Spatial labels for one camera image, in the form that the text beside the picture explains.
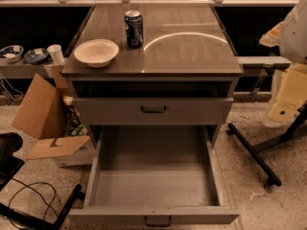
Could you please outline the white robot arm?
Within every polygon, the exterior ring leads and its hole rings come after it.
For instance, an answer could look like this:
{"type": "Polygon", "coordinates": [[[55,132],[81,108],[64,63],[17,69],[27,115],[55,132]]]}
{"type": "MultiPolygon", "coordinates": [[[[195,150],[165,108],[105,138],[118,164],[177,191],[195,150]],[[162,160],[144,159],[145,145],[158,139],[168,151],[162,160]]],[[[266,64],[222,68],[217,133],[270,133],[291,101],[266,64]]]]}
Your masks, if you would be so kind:
{"type": "Polygon", "coordinates": [[[298,3],[283,21],[263,34],[259,42],[277,46],[280,56],[291,64],[282,73],[267,117],[271,122],[285,124],[307,102],[307,0],[298,3]]]}

